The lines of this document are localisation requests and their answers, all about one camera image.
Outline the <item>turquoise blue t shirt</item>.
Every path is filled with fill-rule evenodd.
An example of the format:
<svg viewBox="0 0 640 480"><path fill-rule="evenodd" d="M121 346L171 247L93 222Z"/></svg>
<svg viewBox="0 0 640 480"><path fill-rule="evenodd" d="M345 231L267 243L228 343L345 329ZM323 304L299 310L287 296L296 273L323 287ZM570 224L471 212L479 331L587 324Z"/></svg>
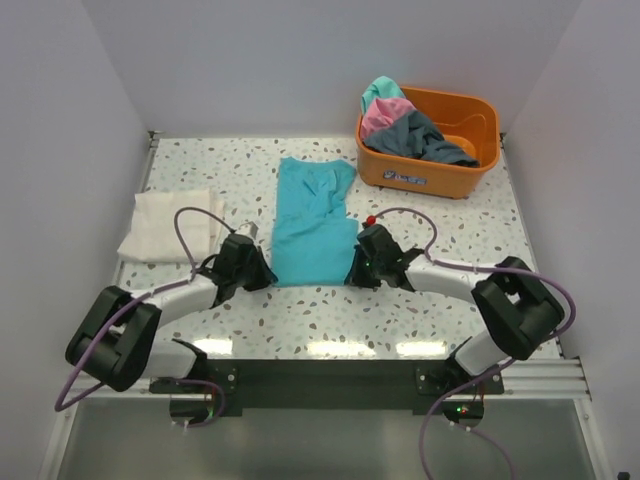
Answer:
<svg viewBox="0 0 640 480"><path fill-rule="evenodd" d="M271 240L278 286L344 283L359 229L346 210L355 177L354 167L343 160L281 160Z"/></svg>

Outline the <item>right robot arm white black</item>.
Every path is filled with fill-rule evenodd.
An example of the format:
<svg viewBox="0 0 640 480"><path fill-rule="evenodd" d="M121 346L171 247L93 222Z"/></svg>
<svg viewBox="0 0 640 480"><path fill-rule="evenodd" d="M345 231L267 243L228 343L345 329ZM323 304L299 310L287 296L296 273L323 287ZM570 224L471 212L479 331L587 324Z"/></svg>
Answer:
<svg viewBox="0 0 640 480"><path fill-rule="evenodd" d="M345 284L374 289L383 283L408 292L436 293L473 304L485 330L465 340L441 367L424 374L442 392L469 392L504 360L526 360L561 325L565 312L525 262L513 256L496 266L430 259L402 250L382 225L357 235Z"/></svg>

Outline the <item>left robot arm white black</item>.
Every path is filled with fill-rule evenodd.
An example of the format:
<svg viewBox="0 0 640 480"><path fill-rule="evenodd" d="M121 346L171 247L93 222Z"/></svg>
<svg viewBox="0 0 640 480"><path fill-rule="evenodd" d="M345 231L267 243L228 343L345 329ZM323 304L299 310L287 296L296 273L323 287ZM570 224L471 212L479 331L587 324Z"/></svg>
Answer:
<svg viewBox="0 0 640 480"><path fill-rule="evenodd" d="M70 340L65 359L117 392L141 378L172 378L185 392L207 380L206 354L179 340L162 342L159 328L277 282L252 238L233 233L218 253L203 260L193 275L149 292L117 286L102 290Z"/></svg>

